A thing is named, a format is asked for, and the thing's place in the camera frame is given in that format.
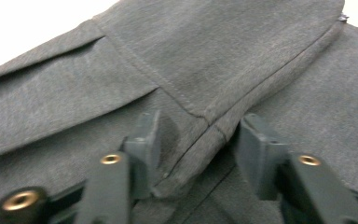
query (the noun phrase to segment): hole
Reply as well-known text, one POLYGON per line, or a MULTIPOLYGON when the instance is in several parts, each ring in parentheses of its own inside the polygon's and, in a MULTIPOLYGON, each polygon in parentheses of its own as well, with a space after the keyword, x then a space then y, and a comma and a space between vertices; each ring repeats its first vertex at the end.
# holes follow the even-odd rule
POLYGON ((20 196, 19 198, 17 198, 14 201, 14 204, 21 204, 21 203, 25 203, 25 201, 27 201, 27 196, 20 196))
POLYGON ((37 193, 34 190, 20 192, 7 199, 3 204, 3 208, 7 211, 19 210, 35 203, 37 198, 37 193))
POLYGON ((121 161, 121 157, 118 155, 107 155, 101 159, 102 164, 114 164, 121 161))
POLYGON ((299 160, 306 165, 320 165, 321 162, 318 159, 311 156, 300 156, 299 160))

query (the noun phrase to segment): stitching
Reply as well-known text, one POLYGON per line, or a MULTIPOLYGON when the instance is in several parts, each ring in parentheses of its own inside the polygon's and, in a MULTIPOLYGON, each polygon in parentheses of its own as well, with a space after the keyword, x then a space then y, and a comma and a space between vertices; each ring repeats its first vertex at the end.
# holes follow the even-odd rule
POLYGON ((196 143, 202 138, 203 135, 205 135, 205 133, 207 133, 210 130, 211 127, 206 128, 201 134, 200 136, 193 142, 193 144, 191 144, 191 146, 189 146, 186 151, 184 153, 182 153, 182 155, 178 158, 178 160, 175 162, 175 164, 172 166, 172 168, 170 168, 168 171, 164 172, 164 174, 166 174, 164 176, 164 178, 162 178, 161 180, 159 180, 159 182, 156 184, 159 185, 161 182, 163 182, 165 179, 167 179, 172 173, 173 170, 175 169, 175 167, 179 164, 179 162, 182 160, 182 158, 186 155, 186 153, 194 146, 196 145, 196 143))
POLYGON ((68 31, 62 35, 58 35, 57 37, 53 38, 53 39, 50 39, 49 41, 47 41, 46 43, 40 45, 40 46, 37 46, 33 49, 30 49, 24 53, 22 53, 21 55, 17 56, 16 58, 6 62, 6 63, 3 63, 0 65, 0 77, 4 77, 4 76, 7 76, 7 75, 10 75, 12 73, 16 73, 16 72, 19 72, 21 71, 22 69, 26 69, 28 67, 31 67, 31 66, 34 66, 34 65, 38 65, 38 64, 41 64, 41 63, 44 63, 45 61, 47 60, 51 60, 51 59, 54 59, 54 58, 57 58, 57 57, 60 57, 64 54, 66 54, 67 52, 70 52, 70 51, 73 51, 73 50, 76 50, 78 48, 82 48, 90 43, 93 43, 93 42, 96 42, 102 38, 104 38, 104 34, 103 33, 100 33, 100 34, 97 34, 89 39, 86 39, 86 40, 82 40, 80 41, 79 43, 77 43, 76 45, 73 45, 72 47, 70 48, 67 48, 67 49, 60 49, 56 52, 50 52, 48 55, 44 55, 44 56, 41 56, 39 58, 36 58, 36 59, 31 59, 30 61, 26 61, 26 62, 22 62, 22 63, 19 63, 16 61, 16 59, 20 59, 21 60, 24 60, 25 59, 25 56, 26 55, 29 55, 29 54, 34 54, 34 51, 38 50, 39 48, 41 48, 42 46, 48 44, 48 43, 51 43, 52 41, 54 41, 55 39, 60 39, 62 38, 63 36, 67 36, 68 34, 74 32, 74 31, 77 31, 78 33, 84 33, 85 30, 84 29, 87 29, 87 31, 89 31, 91 28, 88 27, 88 21, 84 21, 82 23, 80 23, 75 29, 71 30, 71 31, 68 31), (6 68, 6 65, 9 64, 9 63, 16 63, 16 65, 12 66, 12 67, 8 67, 6 68))
POLYGON ((150 88, 148 90, 145 90, 145 91, 141 92, 140 94, 137 94, 136 96, 134 96, 134 98, 130 99, 128 102, 124 102, 124 103, 121 103, 119 105, 116 105, 115 109, 112 109, 112 106, 110 105, 109 108, 106 108, 105 110, 100 111, 97 114, 92 114, 92 116, 87 117, 85 119, 82 119, 79 122, 71 123, 71 122, 68 122, 68 121, 64 121, 64 122, 61 123, 61 126, 58 127, 58 128, 53 128, 53 129, 50 129, 50 130, 47 130, 47 131, 36 133, 33 137, 29 137, 29 136, 25 137, 23 139, 23 141, 21 141, 21 139, 18 140, 18 141, 13 141, 10 145, 0 147, 0 156, 3 156, 3 155, 5 155, 5 154, 7 154, 9 152, 14 152, 17 148, 27 146, 27 145, 29 145, 29 144, 31 144, 33 142, 36 142, 38 140, 41 140, 42 138, 45 138, 47 136, 51 136, 53 134, 56 134, 56 133, 58 133, 57 131, 63 132, 63 131, 66 131, 68 129, 71 129, 71 128, 77 126, 77 125, 81 125, 83 123, 86 123, 89 120, 96 119, 96 118, 98 118, 98 117, 100 117, 100 116, 102 116, 102 115, 104 115, 106 113, 109 113, 110 111, 119 109, 119 108, 123 107, 124 105, 128 105, 131 102, 146 96, 148 93, 154 91, 155 89, 156 89, 156 87, 155 88, 150 88))
POLYGON ((188 216, 185 218, 185 220, 181 223, 185 223, 186 221, 188 221, 191 216, 197 211, 197 209, 211 196, 211 194, 214 192, 215 189, 217 189, 217 187, 219 187, 219 185, 221 183, 223 183, 223 181, 225 181, 228 176, 232 173, 232 171, 234 170, 235 165, 231 166, 231 168, 229 169, 229 171, 226 173, 225 176, 223 176, 222 179, 220 179, 215 186, 213 186, 213 188, 208 192, 207 195, 205 195, 205 197, 196 205, 196 207, 193 208, 193 210, 190 212, 190 214, 188 214, 188 216))
MULTIPOLYGON (((301 50, 293 59, 289 60, 287 63, 285 63, 283 66, 281 66, 280 68, 278 68, 275 72, 273 72, 271 75, 269 75, 268 77, 265 77, 263 80, 261 80, 257 85, 253 86, 250 90, 248 90, 241 98, 239 98, 232 106, 236 105, 240 100, 242 100, 243 98, 245 98, 251 91, 257 89, 260 85, 262 85, 264 82, 266 82, 268 79, 270 79, 271 77, 273 77, 276 73, 278 73, 279 71, 281 71, 287 64, 291 63, 292 61, 294 61, 295 59, 297 59, 298 57, 300 57, 300 55, 302 53, 304 53, 307 49, 309 49, 311 46, 315 45, 320 39, 322 39, 325 35, 327 35, 329 33, 329 31, 331 31, 333 29, 333 26, 335 26, 336 24, 341 23, 341 21, 336 21, 334 22, 331 26, 329 26, 329 28, 327 28, 327 30, 325 32, 323 32, 318 38, 316 38, 314 41, 312 41, 312 43, 310 43, 308 46, 306 46, 303 50, 301 50)), ((212 104, 208 105, 206 108, 206 111, 210 108, 212 104)), ((225 115, 229 109, 223 113, 220 117, 222 117, 223 115, 225 115)))
MULTIPOLYGON (((235 106, 235 105, 238 105, 240 102, 241 102, 241 100, 243 100, 244 98, 246 98, 248 95, 250 95, 252 92, 254 92, 254 91, 256 91, 257 89, 259 89, 259 87, 261 87, 264 83, 266 83, 269 79, 272 79, 272 78, 274 78, 275 77, 275 75, 278 73, 278 72, 280 72, 280 71, 282 71, 283 69, 284 69, 284 67, 286 67, 286 65, 288 65, 289 63, 291 63, 291 62, 293 62, 294 60, 296 60, 297 58, 301 58, 301 54, 303 54, 304 52, 306 52, 309 48, 311 48, 313 45, 315 45, 320 39, 322 39, 324 36, 326 36, 331 30, 333 30, 333 26, 335 26, 336 24, 338 24, 338 23, 340 23, 340 21, 337 21, 337 22, 335 22, 335 23, 333 23, 333 25, 331 25, 321 36, 319 36, 316 40, 314 40, 311 44, 309 44, 305 49, 303 49, 303 50, 301 50, 297 55, 296 55, 296 57, 294 57, 292 60, 290 60, 289 62, 287 62, 287 63, 285 63, 282 67, 280 67, 278 70, 276 70, 274 73, 272 73, 270 76, 268 76, 268 77, 266 77, 264 80, 262 80, 260 83, 258 83, 256 86, 254 86, 253 88, 251 88, 249 91, 247 91, 234 105, 232 105, 232 107, 233 106, 235 106)), ((228 110, 228 111, 226 111, 222 116, 220 116, 220 118, 221 117, 223 117, 223 116, 225 116, 229 111, 230 111, 230 109, 228 110)), ((227 139, 227 141, 228 141, 228 137, 227 137, 227 135, 218 127, 218 126, 216 126, 216 129, 218 129, 219 130, 219 132, 221 132, 224 136, 225 136, 225 138, 227 139)))
MULTIPOLYGON (((101 28, 95 21, 94 21, 95 26, 100 29, 103 33, 105 33, 103 31, 103 28, 101 28)), ((154 84, 158 85, 165 93, 167 93, 170 97, 172 97, 172 99, 181 107, 185 110, 185 112, 187 112, 188 114, 192 115, 193 117, 196 118, 202 118, 205 119, 206 118, 202 115, 202 114, 196 114, 192 111, 189 110, 194 110, 195 106, 194 104, 192 104, 188 98, 181 92, 179 91, 166 77, 162 76, 159 72, 157 72, 156 70, 154 70, 149 64, 147 64, 144 60, 142 60, 140 57, 138 57, 126 44, 124 44, 125 42, 117 35, 114 34, 109 34, 106 35, 105 37, 107 37, 107 39, 109 39, 110 43, 115 46, 115 49, 117 51, 119 51, 122 56, 124 58, 127 58, 129 60, 129 62, 136 67, 141 74, 143 74, 144 76, 147 77, 147 79, 151 80, 154 84), (163 87, 161 87, 153 78, 153 76, 150 76, 148 73, 153 74, 154 76, 162 79, 163 81, 165 81, 172 89, 175 90, 176 93, 179 94, 179 96, 181 97, 182 100, 184 100, 186 103, 188 103, 187 108, 186 106, 182 105, 175 97, 173 97, 168 91, 166 91, 163 87)))

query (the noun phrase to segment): gray wool garment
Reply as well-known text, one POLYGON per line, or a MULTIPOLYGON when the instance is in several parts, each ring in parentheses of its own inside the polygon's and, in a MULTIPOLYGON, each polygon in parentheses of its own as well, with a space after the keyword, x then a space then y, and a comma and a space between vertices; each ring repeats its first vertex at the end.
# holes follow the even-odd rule
MULTIPOLYGON (((220 161, 224 168, 196 179, 229 140, 243 114, 270 96, 254 110, 282 135, 293 133, 289 139, 296 140, 292 142, 298 150, 319 153, 332 162, 347 186, 358 190, 358 151, 352 151, 358 148, 358 138, 350 135, 358 134, 358 117, 343 122, 352 112, 340 110, 346 105, 358 108, 358 95, 339 101, 339 92, 350 85, 326 84, 333 76, 329 73, 319 79, 318 72, 309 75, 314 64, 303 74, 315 59, 327 57, 324 50, 344 26, 337 19, 342 7, 343 1, 336 0, 123 0, 75 30, 2 65, 0 198, 26 186, 43 186, 54 194, 83 181, 91 161, 117 150, 141 113, 161 109, 159 179, 154 197, 134 206, 135 221, 212 223, 190 217, 186 200, 188 209, 205 204, 200 206, 205 212, 214 211, 208 210, 211 200, 205 196, 213 195, 209 194, 212 189, 231 190, 231 194, 242 189, 233 185, 242 182, 230 161, 220 161), (274 95, 298 77, 315 77, 313 82, 323 89, 305 81, 274 95), (308 98, 299 97, 300 93, 308 98), (313 110, 307 109, 312 104, 313 110), (334 117, 334 110, 341 117, 334 117), (298 141, 323 143, 313 147, 324 150, 298 141), (348 161, 353 157, 345 170, 339 170, 336 158, 348 161), (202 193, 188 198, 194 183, 202 193)), ((357 49, 358 42, 345 50, 351 54, 357 49)), ((348 65, 341 60, 336 63, 323 66, 333 71, 348 65)), ((343 79, 341 73, 337 72, 336 79, 343 79)), ((344 74, 358 82, 356 73, 344 74)), ((197 211, 203 210, 197 208, 192 214, 201 213, 197 211)), ((272 219, 278 215, 272 213, 272 219)))
MULTIPOLYGON (((358 28, 339 39, 276 95, 250 109, 292 143, 324 158, 358 191, 358 28)), ((168 223, 282 223, 276 203, 254 196, 226 149, 206 169, 168 223)))

